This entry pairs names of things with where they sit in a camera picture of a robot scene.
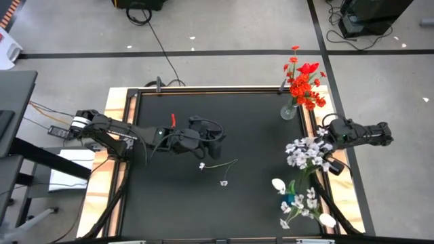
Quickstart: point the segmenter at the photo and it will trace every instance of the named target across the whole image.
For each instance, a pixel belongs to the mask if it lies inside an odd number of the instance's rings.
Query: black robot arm
[[[74,138],[91,138],[107,148],[108,155],[121,161],[129,161],[130,148],[125,140],[114,139],[110,134],[143,143],[154,151],[192,152],[199,158],[205,157],[205,150],[213,159],[220,158],[224,139],[223,128],[216,122],[198,116],[189,118],[189,128],[173,127],[142,128],[108,118],[96,110],[77,111],[69,131]]]

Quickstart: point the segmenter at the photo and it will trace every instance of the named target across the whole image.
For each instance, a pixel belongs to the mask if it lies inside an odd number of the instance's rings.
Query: black tabletop
[[[9,152],[35,87],[36,76],[36,71],[0,71],[0,110],[15,112],[0,138],[0,158]]]
[[[217,161],[158,152],[145,166],[142,147],[135,146],[121,235],[225,239],[320,234],[316,221],[301,216],[290,223],[291,230],[279,225],[281,196],[271,180],[289,183],[298,176],[286,163],[285,145],[305,136],[300,113],[291,121],[279,115],[287,99],[277,94],[142,96],[136,122],[141,127],[170,126],[174,113],[177,127],[183,128],[190,116],[199,115],[219,122],[227,137]],[[199,169],[200,162],[212,166],[233,159],[239,160],[227,174],[227,186],[220,185],[225,167]]]

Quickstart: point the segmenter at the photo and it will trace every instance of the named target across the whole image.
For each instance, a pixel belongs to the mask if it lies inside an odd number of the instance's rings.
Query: cable
[[[41,125],[41,124],[40,124],[40,123],[38,123],[38,122],[34,122],[34,121],[33,121],[33,120],[31,120],[31,119],[27,119],[26,117],[23,117],[23,119],[25,119],[25,120],[27,120],[27,121],[30,121],[30,122],[34,123],[35,125],[38,125],[38,126],[40,126],[40,127],[44,128],[44,129],[46,129],[46,130],[49,130],[49,128],[48,128],[48,127],[45,127],[45,126]]]
[[[60,112],[60,111],[56,111],[54,109],[51,109],[51,108],[49,108],[47,106],[44,106],[42,104],[39,104],[37,102],[30,101],[29,103],[33,103],[35,106],[39,107],[40,109],[42,109],[44,111],[51,112],[51,113],[58,113],[60,115],[66,115],[66,116],[70,116],[71,118],[74,118],[74,115],[71,115],[71,114],[68,114],[68,113],[64,113],[64,112]]]
[[[328,10],[328,12],[329,12],[329,14],[330,14],[330,16],[329,16],[329,18],[328,18],[328,22],[332,25],[332,26],[334,26],[334,25],[336,25],[336,24],[338,24],[341,20],[342,20],[342,18],[343,18],[343,16],[342,15],[340,15],[340,9],[342,8],[342,6],[344,5],[344,0],[342,0],[342,3],[340,4],[340,7],[333,7],[333,5],[330,3],[330,1],[329,0],[327,0],[327,1],[325,1],[329,6],[330,6],[330,9]],[[338,16],[339,18],[337,19],[337,20],[333,20],[333,16]],[[342,35],[340,35],[339,33],[337,33],[336,31],[334,31],[334,30],[329,30],[328,32],[327,32],[327,34],[325,34],[325,38],[327,39],[327,41],[329,41],[329,42],[331,42],[331,43],[347,43],[347,44],[349,44],[349,45],[351,45],[352,47],[354,47],[354,49],[356,49],[357,51],[364,51],[364,50],[367,50],[367,49],[370,49],[371,47],[373,47],[375,44],[376,44],[376,42],[378,41],[378,40],[380,40],[381,38],[383,38],[383,37],[388,37],[390,34],[392,34],[392,32],[393,32],[393,28],[392,28],[392,26],[390,25],[390,29],[391,29],[391,32],[389,33],[389,34],[386,34],[386,35],[381,35],[381,36],[379,36],[379,37],[377,37],[375,40],[374,40],[374,42],[372,42],[372,44],[370,45],[370,46],[368,46],[368,47],[365,47],[365,48],[358,48],[358,47],[356,47],[355,45],[353,45],[350,41],[357,41],[356,39],[346,39],[345,37],[343,37]],[[342,38],[342,39],[344,39],[344,40],[346,40],[346,41],[332,41],[332,40],[330,40],[330,38],[329,38],[329,34],[330,33],[335,33],[336,35],[338,35],[340,38]]]
[[[57,121],[57,122],[61,122],[61,123],[64,123],[65,125],[70,125],[69,123],[67,123],[67,122],[65,122],[65,121],[63,121],[63,120],[61,120],[61,119],[57,119],[57,118],[54,118],[53,116],[51,116],[51,115],[47,115],[46,113],[44,113],[44,112],[42,112],[42,110],[40,109],[40,108],[38,108],[37,106],[35,106],[34,104],[32,104],[32,103],[29,103],[33,108],[35,108],[38,112],[40,112],[43,116],[46,116],[46,117],[48,117],[48,118],[50,118],[50,119],[53,119],[53,120],[55,120],[55,121]]]
[[[146,18],[145,21],[139,21],[139,20],[137,20],[135,17],[130,16],[130,9],[133,8],[133,7],[137,7],[137,6],[142,6],[142,7],[143,7],[143,8],[141,8],[141,10],[142,10],[142,13],[143,13],[144,17]],[[148,11],[148,13],[149,13],[149,18],[148,18],[148,16],[145,14],[145,12],[144,12],[145,10]],[[146,5],[145,5],[144,3],[141,3],[141,2],[131,2],[130,6],[128,6],[127,9],[126,9],[126,12],[127,12],[127,18],[128,18],[128,20],[129,20],[132,24],[135,24],[136,26],[142,26],[142,25],[145,25],[145,24],[149,24],[149,27],[151,28],[152,33],[154,34],[154,37],[156,38],[158,44],[159,44],[160,47],[161,47],[161,51],[163,51],[163,54],[164,54],[164,56],[165,56],[165,59],[167,60],[167,62],[169,63],[169,65],[172,67],[172,70],[174,71],[175,76],[176,76],[176,79],[170,81],[169,84],[168,84],[167,86],[171,85],[173,82],[178,82],[178,85],[179,85],[179,86],[181,86],[181,84],[184,85],[184,86],[186,86],[185,83],[184,83],[184,81],[181,81],[181,80],[179,79],[178,72],[176,72],[175,67],[174,67],[174,66],[172,65],[172,63],[170,62],[169,57],[167,56],[167,54],[166,54],[166,52],[165,52],[165,50],[164,50],[164,47],[163,47],[163,45],[161,44],[161,42],[160,42],[160,40],[159,40],[159,38],[158,38],[158,36],[157,36],[157,33],[155,33],[154,28],[152,27],[152,24],[151,24],[152,11],[151,11],[150,9],[146,8]]]

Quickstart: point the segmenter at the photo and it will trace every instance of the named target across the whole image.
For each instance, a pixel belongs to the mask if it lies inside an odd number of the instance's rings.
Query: floor
[[[153,14],[151,24],[187,85],[279,85],[286,50],[292,45],[307,50],[309,55],[299,59],[320,62],[327,71],[337,111],[364,125],[386,121],[393,132],[395,141],[388,147],[355,148],[376,234],[434,239],[434,136],[428,132],[434,119],[434,28],[418,25],[433,16],[434,3],[415,0],[394,23],[393,33],[372,48],[386,51],[365,55],[326,40],[328,30],[337,30],[328,22],[328,10],[323,0],[171,0]],[[175,79],[150,28],[132,25],[107,0],[26,0],[9,33],[28,54],[14,70],[37,70],[32,100],[53,109],[103,111],[110,87],[143,86],[156,76]],[[360,37],[354,44],[366,47],[374,40]],[[230,52],[207,52],[218,50]],[[255,55],[258,50],[262,55]],[[62,126],[31,108],[25,116]],[[62,145],[28,121],[18,136],[38,146]],[[16,190],[14,197],[22,194]],[[36,226],[24,243],[46,243],[64,234],[82,197],[35,201],[31,214],[53,205],[61,212]],[[8,218],[16,212],[11,207]],[[73,230],[65,240],[74,236]]]

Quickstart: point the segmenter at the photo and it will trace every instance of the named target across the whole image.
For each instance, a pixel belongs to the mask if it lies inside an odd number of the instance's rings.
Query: glass vase
[[[282,119],[289,121],[296,116],[298,104],[294,101],[295,99],[291,97],[291,99],[285,105],[283,105],[282,109],[280,110],[280,116]]]

